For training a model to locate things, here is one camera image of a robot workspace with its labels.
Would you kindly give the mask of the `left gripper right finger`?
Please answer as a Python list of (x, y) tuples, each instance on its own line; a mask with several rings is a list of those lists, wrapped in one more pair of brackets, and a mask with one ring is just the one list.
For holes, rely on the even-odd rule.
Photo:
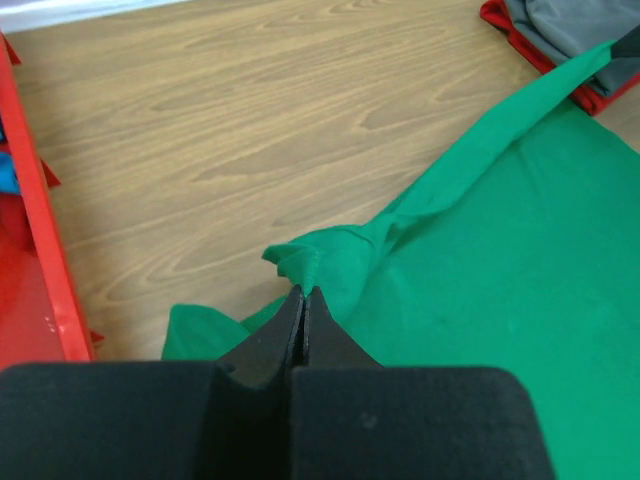
[(292, 371), (294, 479), (551, 479), (531, 398), (492, 367), (384, 367), (305, 301)]

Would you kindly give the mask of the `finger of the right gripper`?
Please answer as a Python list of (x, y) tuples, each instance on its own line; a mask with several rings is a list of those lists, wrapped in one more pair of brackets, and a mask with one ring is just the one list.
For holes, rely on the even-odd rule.
[(617, 39), (610, 48), (612, 59), (640, 57), (640, 25)]

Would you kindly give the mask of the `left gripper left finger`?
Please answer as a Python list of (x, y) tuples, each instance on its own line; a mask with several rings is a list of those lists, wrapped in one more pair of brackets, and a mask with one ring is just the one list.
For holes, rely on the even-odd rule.
[(285, 479), (304, 296), (216, 361), (30, 363), (1, 374), (5, 479)]

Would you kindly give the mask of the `green t shirt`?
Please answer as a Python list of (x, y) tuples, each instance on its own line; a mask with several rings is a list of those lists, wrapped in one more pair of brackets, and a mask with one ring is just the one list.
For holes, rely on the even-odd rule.
[[(384, 367), (514, 375), (551, 479), (639, 475), (639, 156), (567, 97), (613, 43), (493, 107), (369, 222), (263, 254)], [(289, 293), (243, 322), (174, 307), (163, 359), (220, 359)]]

